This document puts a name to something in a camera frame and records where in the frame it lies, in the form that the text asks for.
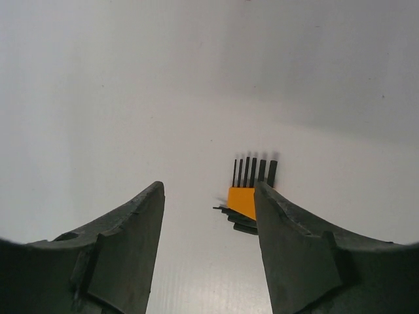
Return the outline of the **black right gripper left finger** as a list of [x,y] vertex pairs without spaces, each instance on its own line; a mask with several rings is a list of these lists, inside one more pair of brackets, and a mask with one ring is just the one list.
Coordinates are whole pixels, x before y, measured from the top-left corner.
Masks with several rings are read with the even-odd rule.
[[164,214],[157,181],[52,241],[1,241],[2,313],[145,313]]

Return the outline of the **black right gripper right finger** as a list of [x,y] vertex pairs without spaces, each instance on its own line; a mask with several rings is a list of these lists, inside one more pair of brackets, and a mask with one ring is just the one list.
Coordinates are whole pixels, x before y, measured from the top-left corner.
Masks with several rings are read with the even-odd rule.
[[274,313],[417,313],[418,245],[369,238],[255,189],[259,245]]

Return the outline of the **orange hex key set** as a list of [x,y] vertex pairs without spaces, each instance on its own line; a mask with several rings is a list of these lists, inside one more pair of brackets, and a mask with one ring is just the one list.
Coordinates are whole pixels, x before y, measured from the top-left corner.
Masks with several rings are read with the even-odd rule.
[[257,183],[276,187],[279,159],[278,151],[272,154],[254,152],[235,157],[227,198],[213,209],[224,214],[237,232],[253,236],[258,234],[255,188]]

